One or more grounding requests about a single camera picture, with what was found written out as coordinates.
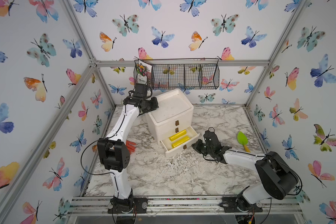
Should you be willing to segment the white bottom drawer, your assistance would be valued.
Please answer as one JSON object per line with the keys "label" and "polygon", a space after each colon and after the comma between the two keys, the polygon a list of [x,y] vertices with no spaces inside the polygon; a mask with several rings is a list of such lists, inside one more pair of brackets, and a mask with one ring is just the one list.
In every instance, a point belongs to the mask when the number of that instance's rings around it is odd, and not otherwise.
{"label": "white bottom drawer", "polygon": [[197,133],[192,126],[180,131],[169,138],[160,141],[165,150],[165,157],[171,158],[191,147],[196,143],[200,134]]}

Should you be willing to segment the yellow trash bag roll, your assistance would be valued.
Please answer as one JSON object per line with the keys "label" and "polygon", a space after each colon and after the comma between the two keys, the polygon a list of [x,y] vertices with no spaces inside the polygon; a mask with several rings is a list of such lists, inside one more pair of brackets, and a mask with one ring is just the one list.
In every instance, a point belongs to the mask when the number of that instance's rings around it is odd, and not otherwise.
{"label": "yellow trash bag roll", "polygon": [[180,138],[179,140],[175,141],[174,143],[172,143],[172,148],[176,148],[182,144],[184,144],[185,142],[189,141],[190,140],[190,137],[189,136],[184,136],[182,138]]}
{"label": "yellow trash bag roll", "polygon": [[172,135],[171,137],[169,137],[169,140],[170,140],[170,141],[176,141],[176,140],[178,140],[179,138],[181,138],[182,136],[185,136],[186,133],[187,133],[186,130],[180,131],[180,132],[178,132],[178,133]]}

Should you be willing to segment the white top drawer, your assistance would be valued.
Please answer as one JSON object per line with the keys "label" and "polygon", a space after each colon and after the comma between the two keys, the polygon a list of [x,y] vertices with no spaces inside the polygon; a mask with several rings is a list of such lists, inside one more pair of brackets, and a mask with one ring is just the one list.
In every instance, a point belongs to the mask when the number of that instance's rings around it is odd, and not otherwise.
{"label": "white top drawer", "polygon": [[191,126],[193,119],[193,111],[187,110],[185,112],[175,114],[168,111],[159,112],[153,111],[146,116],[147,122],[152,126],[157,133],[173,132],[178,128],[179,131]]}

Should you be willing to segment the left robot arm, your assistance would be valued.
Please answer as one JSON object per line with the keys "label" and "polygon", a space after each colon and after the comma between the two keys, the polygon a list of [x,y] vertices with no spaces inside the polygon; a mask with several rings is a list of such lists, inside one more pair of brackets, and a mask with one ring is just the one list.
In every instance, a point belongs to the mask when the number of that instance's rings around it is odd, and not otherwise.
{"label": "left robot arm", "polygon": [[140,115],[158,108],[156,97],[149,99],[127,97],[113,129],[97,143],[100,163],[108,170],[114,186],[114,197],[119,200],[128,199],[132,193],[127,175],[127,166],[130,162],[130,153],[126,146],[128,134]]}

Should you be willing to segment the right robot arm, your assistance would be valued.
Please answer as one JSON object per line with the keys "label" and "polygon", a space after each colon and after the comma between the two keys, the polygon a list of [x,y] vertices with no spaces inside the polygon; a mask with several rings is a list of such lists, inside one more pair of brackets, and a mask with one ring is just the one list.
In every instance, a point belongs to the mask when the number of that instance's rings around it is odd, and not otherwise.
{"label": "right robot arm", "polygon": [[269,198],[283,200],[299,183],[299,176],[285,163],[279,154],[271,151],[264,155],[236,151],[222,146],[216,134],[207,130],[203,140],[192,144],[199,154],[210,156],[217,163],[238,165],[256,172],[260,183],[248,186],[237,195],[237,202],[244,206]]}

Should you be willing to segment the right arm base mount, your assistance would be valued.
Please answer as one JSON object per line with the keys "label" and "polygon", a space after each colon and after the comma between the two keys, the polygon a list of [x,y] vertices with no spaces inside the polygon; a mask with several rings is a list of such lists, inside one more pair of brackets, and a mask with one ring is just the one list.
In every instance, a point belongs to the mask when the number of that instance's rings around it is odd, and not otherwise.
{"label": "right arm base mount", "polygon": [[224,209],[225,213],[263,212],[263,209],[258,207],[257,204],[248,203],[242,193],[236,196],[222,197],[222,202],[218,205]]}

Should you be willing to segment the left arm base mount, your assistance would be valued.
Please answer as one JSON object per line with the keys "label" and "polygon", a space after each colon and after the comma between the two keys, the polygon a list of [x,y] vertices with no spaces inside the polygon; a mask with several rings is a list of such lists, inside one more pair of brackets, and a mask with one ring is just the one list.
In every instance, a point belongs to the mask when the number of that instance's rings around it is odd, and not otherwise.
{"label": "left arm base mount", "polygon": [[146,197],[134,197],[133,190],[126,199],[120,199],[114,196],[109,203],[108,214],[128,214],[137,213],[145,214],[148,207],[148,199]]}

